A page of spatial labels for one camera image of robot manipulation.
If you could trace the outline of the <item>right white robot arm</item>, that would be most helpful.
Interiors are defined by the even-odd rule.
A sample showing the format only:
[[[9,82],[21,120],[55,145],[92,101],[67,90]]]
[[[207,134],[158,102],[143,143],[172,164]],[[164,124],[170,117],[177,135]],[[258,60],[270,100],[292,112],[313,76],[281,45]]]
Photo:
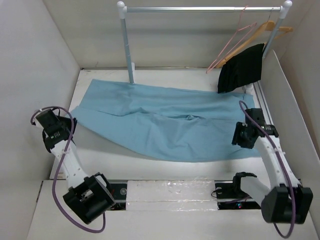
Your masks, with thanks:
[[[232,193],[237,197],[250,196],[260,206],[267,223],[303,224],[313,200],[312,190],[302,186],[293,174],[278,131],[274,125],[266,124],[262,109],[248,108],[244,114],[245,121],[236,123],[232,144],[258,151],[270,186],[254,173],[238,172],[232,180]]]

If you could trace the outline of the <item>light blue trousers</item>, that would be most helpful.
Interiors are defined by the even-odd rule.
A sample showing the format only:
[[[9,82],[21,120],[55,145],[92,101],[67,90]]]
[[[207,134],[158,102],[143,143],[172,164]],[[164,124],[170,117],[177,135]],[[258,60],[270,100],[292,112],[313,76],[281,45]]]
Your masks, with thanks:
[[[232,145],[244,120],[239,102],[253,96],[94,79],[71,111],[83,127],[133,152],[169,162],[205,163],[255,158]]]

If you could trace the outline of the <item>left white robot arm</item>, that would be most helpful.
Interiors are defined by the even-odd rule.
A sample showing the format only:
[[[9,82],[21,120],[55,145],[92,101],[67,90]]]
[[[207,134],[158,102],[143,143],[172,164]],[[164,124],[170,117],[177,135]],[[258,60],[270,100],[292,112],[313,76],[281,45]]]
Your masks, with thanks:
[[[43,128],[46,149],[58,160],[57,177],[62,170],[67,181],[67,193],[63,196],[66,205],[85,223],[103,215],[115,206],[112,187],[101,173],[89,176],[82,169],[73,133],[77,120],[71,116],[56,115],[57,107],[40,111],[34,125]]]

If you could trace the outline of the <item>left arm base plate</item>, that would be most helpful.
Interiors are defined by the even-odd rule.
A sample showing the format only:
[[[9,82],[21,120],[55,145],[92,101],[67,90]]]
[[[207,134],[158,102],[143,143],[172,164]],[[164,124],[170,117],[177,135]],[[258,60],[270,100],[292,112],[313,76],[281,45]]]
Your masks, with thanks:
[[[124,211],[126,209],[127,203],[127,181],[112,181],[111,185],[111,195],[115,200],[115,205],[109,209],[109,211]]]

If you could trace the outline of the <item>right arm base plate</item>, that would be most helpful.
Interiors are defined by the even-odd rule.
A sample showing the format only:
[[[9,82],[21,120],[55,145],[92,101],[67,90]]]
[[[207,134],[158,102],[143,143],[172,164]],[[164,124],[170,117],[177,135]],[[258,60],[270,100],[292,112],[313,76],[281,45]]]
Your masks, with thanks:
[[[217,201],[218,210],[260,210],[261,207],[248,194],[236,192],[231,181],[215,182],[211,196]]]

